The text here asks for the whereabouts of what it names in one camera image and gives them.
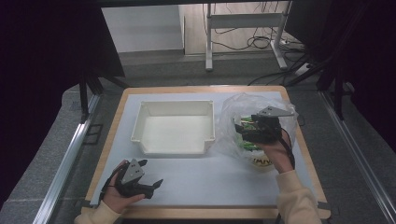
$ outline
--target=white desk leg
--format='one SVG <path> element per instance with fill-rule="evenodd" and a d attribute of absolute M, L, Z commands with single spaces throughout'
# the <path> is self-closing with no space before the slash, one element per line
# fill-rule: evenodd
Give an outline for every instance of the white desk leg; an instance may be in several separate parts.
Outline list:
<path fill-rule="evenodd" d="M 207 13 L 206 13 L 206 21 L 207 21 L 207 33 L 206 33 L 206 71 L 213 70 L 213 61 L 212 61 L 212 24 L 211 24 L 211 11 L 210 4 L 207 4 Z"/>
<path fill-rule="evenodd" d="M 273 49 L 277 63 L 279 64 L 281 70 L 286 70 L 288 68 L 285 59 L 283 59 L 282 53 L 280 52 L 279 42 L 280 42 L 280 38 L 282 37 L 283 29 L 285 29 L 286 20 L 289 15 L 290 5 L 291 5 L 291 1 L 289 1 L 286 7 L 283 9 L 282 17 L 280 19 L 280 23 L 277 28 L 275 40 L 271 41 L 271 48 Z"/>

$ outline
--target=gray carpet floor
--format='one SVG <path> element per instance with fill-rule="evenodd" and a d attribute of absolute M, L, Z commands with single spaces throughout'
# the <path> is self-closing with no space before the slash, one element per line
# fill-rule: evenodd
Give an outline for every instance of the gray carpet floor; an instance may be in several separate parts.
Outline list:
<path fill-rule="evenodd" d="M 216 55 L 214 71 L 207 73 L 203 56 L 186 57 L 177 51 L 121 54 L 126 77 L 120 80 L 133 87 L 247 85 L 253 79 L 279 72 L 272 53 Z M 316 91 L 319 74 L 287 88 L 300 114 L 299 123 L 318 172 L 332 217 L 323 223 L 388 223 L 336 129 Z M 265 85 L 279 76 L 261 78 L 252 85 Z M 278 85 L 282 78 L 273 81 Z M 99 112 L 92 125 L 101 126 L 98 142 L 88 136 L 64 185 L 50 223 L 72 223 L 91 183 L 106 135 L 116 112 L 122 88 L 101 78 L 105 87 Z M 360 115 L 348 96 L 343 99 L 346 124 L 361 147 L 379 181 L 396 201 L 396 155 L 381 136 Z M 32 223 L 65 151 L 78 126 L 80 113 L 78 86 L 64 93 L 63 107 L 42 147 L 23 178 L 5 202 L 0 223 Z M 274 223 L 273 220 L 120 220 L 123 223 Z"/>

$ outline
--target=wooden table edge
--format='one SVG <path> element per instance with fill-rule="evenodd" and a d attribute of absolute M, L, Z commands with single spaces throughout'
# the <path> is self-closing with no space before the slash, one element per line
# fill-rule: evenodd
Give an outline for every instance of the wooden table edge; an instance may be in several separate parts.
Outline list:
<path fill-rule="evenodd" d="M 125 89 L 117 108 L 116 114 L 112 121 L 105 145 L 100 156 L 99 162 L 96 166 L 95 172 L 92 177 L 92 182 L 88 189 L 87 195 L 85 197 L 86 201 L 91 201 L 93 193 L 105 169 L 107 158 L 113 145 L 115 133 L 118 129 L 120 119 L 125 107 L 125 103 L 130 94 L 158 94 L 158 93 L 198 93 L 198 92 L 254 92 L 254 91 L 278 91 L 280 92 L 282 99 L 285 101 L 290 101 L 290 98 L 286 92 L 286 89 L 281 86 L 194 86 L 194 87 L 149 87 L 149 88 L 128 88 Z M 308 148 L 306 146 L 303 133 L 299 126 L 296 130 L 296 139 L 302 151 L 303 158 L 311 177 L 312 184 L 318 196 L 318 201 L 326 203 L 326 197 L 324 195 L 323 189 L 320 185 L 318 174 L 315 170 L 315 166 L 309 155 Z M 82 207 L 81 213 L 86 213 L 91 211 L 91 208 Z M 149 212 L 147 212 L 147 207 L 145 206 L 131 206 L 127 208 L 123 214 L 126 218 L 246 218 L 246 219 L 256 219 L 256 218 L 275 218 L 277 215 L 277 209 L 270 207 L 249 207 L 249 208 L 206 208 L 206 207 L 150 207 Z M 319 209 L 320 218 L 328 218 L 331 215 L 330 210 Z"/>

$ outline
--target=white tray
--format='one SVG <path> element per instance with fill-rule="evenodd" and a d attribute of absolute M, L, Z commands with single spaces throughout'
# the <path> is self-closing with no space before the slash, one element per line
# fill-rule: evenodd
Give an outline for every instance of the white tray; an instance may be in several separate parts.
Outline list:
<path fill-rule="evenodd" d="M 202 155 L 215 141 L 213 101 L 142 102 L 131 140 L 146 155 Z"/>

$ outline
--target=sweater cuff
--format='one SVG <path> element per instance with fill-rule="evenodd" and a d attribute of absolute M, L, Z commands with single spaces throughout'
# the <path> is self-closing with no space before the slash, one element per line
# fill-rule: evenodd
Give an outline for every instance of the sweater cuff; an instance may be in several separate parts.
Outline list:
<path fill-rule="evenodd" d="M 100 202 L 99 207 L 92 214 L 94 223 L 114 223 L 120 214 L 114 212 L 103 201 Z"/>
<path fill-rule="evenodd" d="M 276 181 L 280 193 L 293 192 L 304 187 L 295 170 L 278 175 Z"/>

